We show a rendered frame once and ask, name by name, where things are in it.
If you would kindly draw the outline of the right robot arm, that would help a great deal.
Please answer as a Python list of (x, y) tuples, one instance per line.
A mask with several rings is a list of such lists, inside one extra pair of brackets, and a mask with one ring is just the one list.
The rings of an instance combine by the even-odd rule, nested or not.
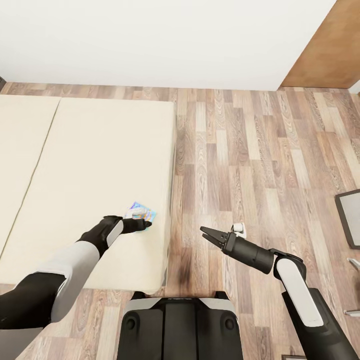
[(234, 223), (231, 232), (206, 226), (200, 230), (224, 254), (266, 275), (274, 263), (273, 275), (286, 289), (282, 297), (307, 360), (360, 360), (318, 288), (308, 287), (302, 259), (246, 240), (244, 223)]

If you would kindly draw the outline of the board game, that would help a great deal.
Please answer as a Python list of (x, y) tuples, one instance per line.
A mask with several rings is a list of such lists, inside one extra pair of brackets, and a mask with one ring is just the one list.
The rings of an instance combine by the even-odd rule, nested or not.
[[(138, 202), (134, 202), (131, 206), (131, 209), (137, 209), (137, 208), (144, 208), (145, 206), (141, 205)], [(136, 215), (135, 218), (136, 219), (144, 219), (145, 221), (149, 221), (149, 222), (153, 222), (155, 216), (157, 215), (157, 213), (153, 210), (150, 210), (149, 208), (147, 208), (147, 214), (144, 215)]]

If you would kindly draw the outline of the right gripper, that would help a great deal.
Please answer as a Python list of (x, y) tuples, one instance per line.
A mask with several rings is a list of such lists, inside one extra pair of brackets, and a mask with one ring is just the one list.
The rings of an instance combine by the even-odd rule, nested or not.
[(232, 231), (224, 232), (206, 226), (201, 226), (200, 230), (204, 232), (202, 236), (221, 248), (224, 254), (250, 267), (254, 265), (258, 254), (257, 244), (237, 236)]

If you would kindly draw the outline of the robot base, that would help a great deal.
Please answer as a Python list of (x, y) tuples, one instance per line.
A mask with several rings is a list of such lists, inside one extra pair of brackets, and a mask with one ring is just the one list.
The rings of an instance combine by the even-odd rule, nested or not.
[(235, 306), (215, 298), (145, 298), (135, 291), (121, 323), (116, 360), (244, 360)]

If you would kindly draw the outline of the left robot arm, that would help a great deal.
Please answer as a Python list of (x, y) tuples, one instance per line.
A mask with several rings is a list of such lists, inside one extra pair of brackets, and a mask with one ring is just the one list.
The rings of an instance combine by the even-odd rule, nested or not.
[(145, 207), (130, 208), (126, 217), (104, 216), (99, 224), (60, 254), (33, 269), (14, 289), (0, 295), (0, 360), (16, 360), (51, 323), (70, 312), (103, 254), (120, 234), (153, 225)]

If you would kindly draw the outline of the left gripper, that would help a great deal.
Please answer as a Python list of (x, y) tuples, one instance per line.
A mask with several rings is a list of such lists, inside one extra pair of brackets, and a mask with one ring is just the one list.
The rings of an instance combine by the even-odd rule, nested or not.
[(140, 219), (126, 218), (126, 220), (130, 222), (130, 228), (128, 232), (126, 232), (126, 234), (144, 231), (153, 225), (152, 222), (145, 221), (144, 218), (140, 218)]

